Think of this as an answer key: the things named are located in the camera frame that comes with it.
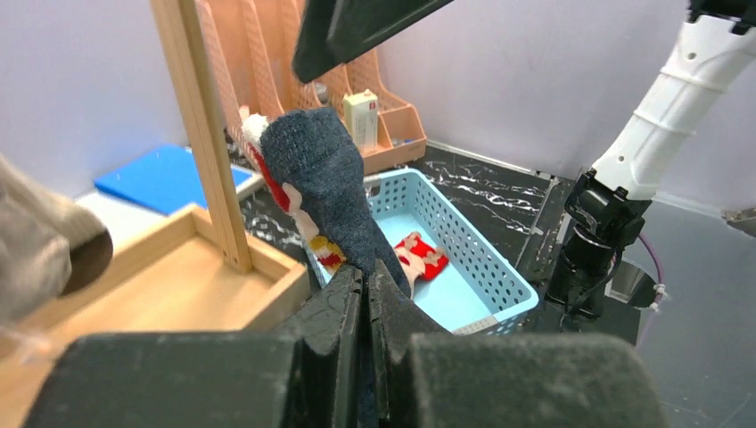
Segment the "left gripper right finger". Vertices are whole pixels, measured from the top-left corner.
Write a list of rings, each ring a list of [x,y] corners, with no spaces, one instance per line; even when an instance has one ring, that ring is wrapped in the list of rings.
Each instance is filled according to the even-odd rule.
[[[418,408],[412,339],[450,332],[417,307],[381,260],[368,277],[367,304],[373,361],[374,412],[379,427],[414,427]]]

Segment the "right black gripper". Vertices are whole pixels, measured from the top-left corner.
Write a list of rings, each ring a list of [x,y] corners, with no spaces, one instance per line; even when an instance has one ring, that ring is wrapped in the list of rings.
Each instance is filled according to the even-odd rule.
[[[451,0],[310,0],[305,4],[292,71],[307,84],[357,59]]]

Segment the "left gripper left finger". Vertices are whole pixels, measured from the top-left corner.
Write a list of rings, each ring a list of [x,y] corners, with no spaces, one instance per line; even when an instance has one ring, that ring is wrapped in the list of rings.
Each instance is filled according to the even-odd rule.
[[[275,333],[297,341],[288,380],[286,427],[355,427],[363,273],[341,267]]]

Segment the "navy sock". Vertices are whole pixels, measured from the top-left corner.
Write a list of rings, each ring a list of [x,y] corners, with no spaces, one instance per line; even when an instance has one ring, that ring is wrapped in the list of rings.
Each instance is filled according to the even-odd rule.
[[[349,264],[370,276],[381,261],[397,287],[413,287],[374,220],[364,162],[335,109],[292,110],[269,119],[252,114],[242,138],[278,206],[311,255],[330,275]]]

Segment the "red sock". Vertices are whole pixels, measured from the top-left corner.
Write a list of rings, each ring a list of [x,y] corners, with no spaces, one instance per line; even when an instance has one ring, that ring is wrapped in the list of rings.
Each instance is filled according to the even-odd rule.
[[[110,265],[107,226],[1,159],[1,321],[78,292]]]

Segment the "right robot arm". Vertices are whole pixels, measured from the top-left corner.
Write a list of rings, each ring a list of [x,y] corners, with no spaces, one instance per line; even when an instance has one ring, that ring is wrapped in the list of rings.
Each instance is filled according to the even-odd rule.
[[[308,1],[292,58],[311,82],[436,12],[439,1]],[[595,318],[597,297],[639,236],[665,169],[755,58],[752,1],[692,1],[668,60],[612,145],[580,176],[573,219],[547,287],[566,315]]]

